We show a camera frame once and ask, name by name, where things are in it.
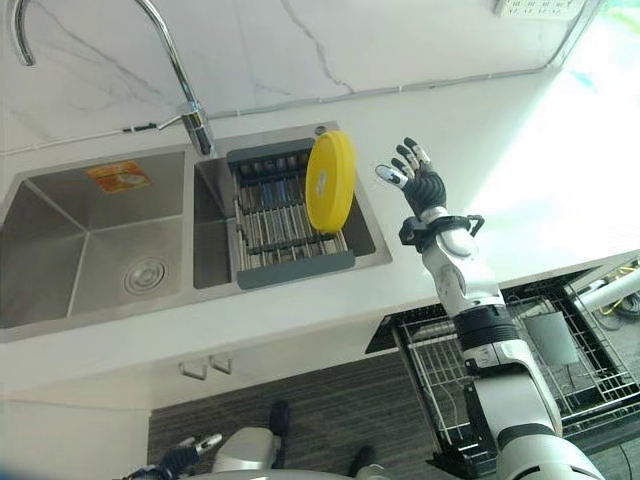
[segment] dish rack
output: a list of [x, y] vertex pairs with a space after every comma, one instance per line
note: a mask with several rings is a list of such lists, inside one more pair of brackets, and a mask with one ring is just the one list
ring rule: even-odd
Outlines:
[[238, 284], [243, 289], [355, 265], [341, 231], [321, 233], [309, 222], [305, 177], [312, 138], [234, 150]]
[[[585, 453], [617, 445], [637, 435], [640, 387], [593, 316], [581, 308], [568, 286], [573, 277], [504, 289], [520, 337], [527, 341], [558, 403], [564, 437]], [[547, 365], [523, 320], [562, 312], [579, 361]], [[411, 374], [436, 451], [429, 463], [460, 478], [495, 470], [495, 457], [481, 448], [471, 429], [463, 386], [471, 381], [453, 322], [441, 305], [391, 316], [391, 329]]]

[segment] drain strainer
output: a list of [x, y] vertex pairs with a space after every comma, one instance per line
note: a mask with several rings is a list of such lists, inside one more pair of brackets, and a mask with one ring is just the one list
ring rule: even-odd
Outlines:
[[160, 258], [144, 258], [134, 263], [124, 277], [124, 288], [134, 295], [155, 290], [167, 275], [167, 264]]

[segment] gray floor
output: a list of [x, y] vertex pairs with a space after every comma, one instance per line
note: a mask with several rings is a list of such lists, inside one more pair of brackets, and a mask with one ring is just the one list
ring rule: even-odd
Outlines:
[[[608, 332], [630, 369], [640, 378], [640, 323], [622, 322]], [[451, 479], [425, 463], [433, 449], [409, 378], [397, 354], [384, 355], [227, 393], [153, 412], [149, 461], [184, 438], [243, 426], [266, 426], [270, 405], [287, 399], [292, 407], [289, 468], [345, 473], [359, 446], [372, 444], [379, 462], [398, 479]], [[640, 439], [625, 444], [640, 478]], [[629, 478], [620, 448], [592, 461], [608, 480]], [[211, 469], [212, 455], [198, 467]]]

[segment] dishwasher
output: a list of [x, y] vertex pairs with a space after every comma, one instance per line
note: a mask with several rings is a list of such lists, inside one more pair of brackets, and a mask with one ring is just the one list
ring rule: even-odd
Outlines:
[[[564, 437], [587, 455], [634, 438], [640, 431], [640, 386], [571, 284], [585, 272], [502, 289], [520, 337], [527, 341], [562, 416]], [[562, 312], [577, 361], [548, 365], [525, 320]], [[472, 431], [463, 396], [470, 381], [453, 322], [441, 305], [386, 316], [367, 353], [397, 346], [434, 441], [427, 461], [459, 478], [495, 471], [495, 457]]]

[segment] orange sticker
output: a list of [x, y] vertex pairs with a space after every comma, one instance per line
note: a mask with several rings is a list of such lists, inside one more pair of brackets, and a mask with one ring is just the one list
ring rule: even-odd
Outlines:
[[124, 192], [151, 184], [151, 179], [133, 160], [89, 168], [87, 175], [93, 178], [105, 193]]

